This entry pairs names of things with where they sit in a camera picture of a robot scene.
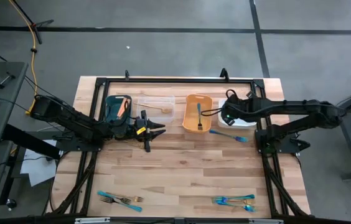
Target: orange plastic bin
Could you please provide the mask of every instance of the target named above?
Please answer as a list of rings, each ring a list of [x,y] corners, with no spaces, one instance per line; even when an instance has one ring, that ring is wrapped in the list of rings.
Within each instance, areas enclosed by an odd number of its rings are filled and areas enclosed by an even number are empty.
[[[211,116],[200,116],[200,122],[202,123],[203,130],[198,130],[199,114],[198,114],[198,103],[200,103],[200,110],[211,110],[213,107],[213,99],[209,96],[191,94],[187,96],[187,106],[185,107],[184,122],[182,126],[191,133],[202,134],[209,131],[212,125]]]

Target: wooden table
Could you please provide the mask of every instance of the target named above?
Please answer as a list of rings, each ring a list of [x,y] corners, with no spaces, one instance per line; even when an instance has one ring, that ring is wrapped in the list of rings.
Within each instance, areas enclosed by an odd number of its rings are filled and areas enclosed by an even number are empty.
[[[74,107],[89,114],[96,77],[80,77]],[[281,81],[264,79],[267,97],[283,100]],[[227,89],[234,89],[244,97],[250,87],[246,84],[200,83],[111,83],[109,95],[130,95],[135,100],[141,95],[175,96],[175,115],[166,123],[166,132],[151,143],[151,153],[126,142],[109,141],[98,155],[89,216],[106,217],[270,217],[268,197],[261,156],[257,153],[253,137],[254,128],[232,130],[219,128],[217,117],[212,117],[212,128],[229,134],[246,136],[249,142],[240,143],[216,134],[191,134],[182,127],[185,97],[200,93],[213,98],[213,107],[225,98]],[[288,116],[271,116],[274,124],[284,124]],[[75,185],[80,152],[71,152],[59,164],[52,191],[54,208],[65,199]],[[279,163],[285,188],[307,213],[309,206],[297,159],[280,154]],[[145,198],[143,212],[138,213],[121,205],[99,201],[98,190]],[[257,212],[213,205],[211,197],[226,195],[256,195]],[[279,211],[279,194],[274,190]],[[84,190],[80,192],[80,208]]]

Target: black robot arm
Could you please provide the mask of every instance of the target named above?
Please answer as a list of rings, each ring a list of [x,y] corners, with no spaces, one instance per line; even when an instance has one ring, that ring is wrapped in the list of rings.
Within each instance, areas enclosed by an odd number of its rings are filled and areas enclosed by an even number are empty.
[[[222,119],[231,126],[234,119],[246,122],[259,122],[272,114],[307,115],[304,118],[284,125],[272,124],[264,132],[260,132],[260,142],[279,141],[287,135],[309,128],[335,128],[342,122],[345,112],[326,101],[271,101],[267,98],[252,97],[239,99],[235,91],[227,90],[227,101],[221,108]]]
[[[141,112],[141,117],[135,119],[134,124],[126,124],[126,118],[122,123],[109,123],[96,121],[89,116],[75,110],[64,101],[53,97],[36,95],[35,103],[30,116],[46,122],[55,122],[74,132],[78,141],[88,144],[102,145],[104,140],[115,138],[116,140],[136,139],[144,143],[144,148],[150,152],[149,141],[166,130],[153,131],[152,129],[163,128],[163,124],[156,124],[148,120],[146,112]]]

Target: wooden spoon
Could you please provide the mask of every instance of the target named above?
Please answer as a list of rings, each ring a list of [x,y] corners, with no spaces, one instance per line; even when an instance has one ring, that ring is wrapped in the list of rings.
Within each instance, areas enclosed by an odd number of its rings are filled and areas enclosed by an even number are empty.
[[[146,106],[146,107],[149,107],[149,108],[155,108],[155,109],[160,109],[162,110],[162,113],[171,113],[171,109],[169,108],[160,108],[160,107],[156,107],[156,106],[150,106],[150,105],[144,105],[144,104],[141,104],[141,103],[134,103],[135,105],[140,105],[140,106]]]

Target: silver fork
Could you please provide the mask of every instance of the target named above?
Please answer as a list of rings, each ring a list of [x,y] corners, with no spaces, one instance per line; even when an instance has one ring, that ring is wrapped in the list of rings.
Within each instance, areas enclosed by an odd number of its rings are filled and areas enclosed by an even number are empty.
[[[202,126],[202,123],[200,122],[200,103],[198,103],[198,114],[199,114],[198,130],[203,131],[203,126]]]

